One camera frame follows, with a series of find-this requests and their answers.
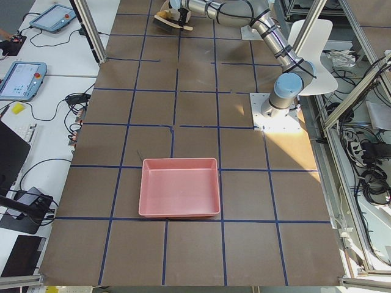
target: blue tablet device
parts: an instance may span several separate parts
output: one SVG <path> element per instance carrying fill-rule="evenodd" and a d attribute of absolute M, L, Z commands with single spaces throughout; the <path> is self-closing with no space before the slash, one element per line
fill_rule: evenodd
<path fill-rule="evenodd" d="M 40 16 L 30 21 L 30 26 L 56 33 L 76 17 L 72 8 L 55 4 Z"/>
<path fill-rule="evenodd" d="M 43 82 L 46 69 L 45 63 L 15 61 L 0 84 L 0 100 L 31 100 Z"/>

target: white chair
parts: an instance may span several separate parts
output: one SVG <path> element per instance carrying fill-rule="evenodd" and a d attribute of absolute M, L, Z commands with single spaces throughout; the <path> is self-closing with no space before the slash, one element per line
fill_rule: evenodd
<path fill-rule="evenodd" d="M 304 20 L 293 23 L 291 32 L 288 38 L 288 43 L 293 46 L 298 33 L 304 24 Z M 315 76 L 311 84 L 309 84 L 299 95 L 312 96 L 331 93 L 338 88 L 338 82 L 333 75 L 328 72 L 320 61 L 322 50 L 329 39 L 332 29 L 332 22 L 329 20 L 316 20 L 313 28 L 302 47 L 300 57 L 306 61 L 313 63 L 315 66 Z"/>

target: keyboard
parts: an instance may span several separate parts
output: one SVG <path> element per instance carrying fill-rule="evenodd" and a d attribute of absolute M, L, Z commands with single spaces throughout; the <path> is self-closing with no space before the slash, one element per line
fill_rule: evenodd
<path fill-rule="evenodd" d="M 13 131 L 18 134 L 25 142 L 31 145 L 35 137 L 34 134 L 37 131 L 37 124 L 30 123 L 21 125 L 14 128 Z"/>

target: white table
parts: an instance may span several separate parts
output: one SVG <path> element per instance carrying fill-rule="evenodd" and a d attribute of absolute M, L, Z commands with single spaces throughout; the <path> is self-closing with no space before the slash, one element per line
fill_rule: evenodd
<path fill-rule="evenodd" d="M 98 31 L 110 34 L 119 2 L 120 0 L 87 1 Z M 71 7 L 69 0 L 58 0 L 56 3 Z M 50 0 L 36 0 L 30 12 L 42 13 L 52 5 L 53 1 Z M 37 16 L 28 15 L 20 29 L 29 27 L 29 22 L 35 17 Z M 44 31 L 41 35 L 34 38 L 33 42 L 36 45 L 55 45 L 66 42 L 70 33 L 77 29 L 80 29 L 80 24 L 77 18 L 75 18 L 57 34 Z M 50 75 L 83 77 L 96 77 L 98 75 L 99 66 L 93 58 L 85 36 L 75 32 L 67 44 L 57 47 L 36 48 L 29 40 L 39 32 L 40 30 L 36 28 L 23 31 L 23 35 L 27 36 L 27 40 L 17 56 L 7 57 L 5 60 L 0 61 L 0 77 L 7 73 L 12 62 L 16 60 L 44 62 L 48 65 L 48 74 Z M 108 39 L 107 35 L 101 35 L 104 47 L 106 47 Z"/>
<path fill-rule="evenodd" d="M 47 76 L 41 85 L 38 94 L 31 100 L 34 107 L 34 115 L 37 118 L 49 119 L 53 117 L 57 103 L 70 93 L 84 92 L 95 82 L 95 78 L 74 78 L 62 76 Z M 7 101 L 0 101 L 0 107 L 6 105 Z M 37 123 L 37 136 L 30 150 L 28 159 L 23 166 L 26 171 L 34 164 L 50 158 L 72 159 L 71 147 L 68 146 L 68 131 L 64 126 L 64 117 L 69 111 L 66 102 L 59 106 L 57 115 L 53 121 L 43 122 L 34 120 L 31 116 L 29 106 L 18 115 L 12 113 L 11 108 L 4 115 L 2 121 L 10 128 Z M 67 125 L 74 122 L 75 116 L 70 114 Z M 67 178 L 70 163 L 65 161 L 45 162 L 26 175 L 23 180 L 23 187 L 29 189 L 36 187 L 44 194 L 54 197 L 56 202 L 60 201 L 65 180 Z M 48 238 L 51 225 L 40 227 L 36 236 Z M 4 269 L 5 263 L 10 255 L 12 247 L 18 235 L 24 234 L 0 228 L 1 249 L 0 249 L 0 272 Z"/>

